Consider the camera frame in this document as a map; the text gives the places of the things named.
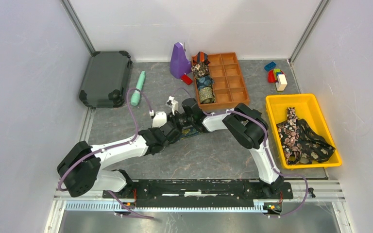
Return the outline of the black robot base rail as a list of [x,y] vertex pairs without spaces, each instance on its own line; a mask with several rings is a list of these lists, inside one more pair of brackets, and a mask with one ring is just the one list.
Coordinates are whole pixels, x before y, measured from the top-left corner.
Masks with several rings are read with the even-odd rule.
[[114,193],[121,201],[133,199],[136,207],[252,207],[254,200],[291,200],[291,184],[283,182],[275,191],[259,180],[137,180]]

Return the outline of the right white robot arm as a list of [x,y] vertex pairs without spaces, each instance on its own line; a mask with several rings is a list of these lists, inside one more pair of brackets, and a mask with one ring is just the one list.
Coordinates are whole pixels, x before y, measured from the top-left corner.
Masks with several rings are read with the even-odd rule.
[[194,98],[182,102],[183,113],[174,107],[175,100],[169,99],[167,105],[172,107],[167,114],[167,121],[181,130],[193,127],[202,133],[228,130],[235,140],[248,149],[257,166],[261,183],[261,192],[267,198],[274,198],[281,191],[284,183],[276,163],[271,155],[268,141],[268,126],[261,113],[244,103],[224,112],[207,113],[202,110]]

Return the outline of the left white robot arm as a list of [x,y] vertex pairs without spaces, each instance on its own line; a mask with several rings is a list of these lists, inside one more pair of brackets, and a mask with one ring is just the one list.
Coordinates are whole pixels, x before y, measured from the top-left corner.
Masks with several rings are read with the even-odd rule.
[[118,162],[157,154],[179,140],[181,129],[171,122],[163,126],[139,131],[133,137],[90,146],[78,142],[58,165],[59,191],[67,191],[73,198],[89,191],[109,190],[127,198],[133,192],[133,184],[124,170],[109,171],[106,168]]

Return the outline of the navy yellow floral tie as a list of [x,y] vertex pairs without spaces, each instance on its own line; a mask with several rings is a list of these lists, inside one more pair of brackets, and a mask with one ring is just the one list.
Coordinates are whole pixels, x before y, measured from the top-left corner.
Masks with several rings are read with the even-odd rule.
[[196,128],[191,126],[191,127],[187,127],[181,130],[181,136],[179,139],[183,140],[183,139],[194,137],[200,134],[202,134],[202,132],[198,131]]

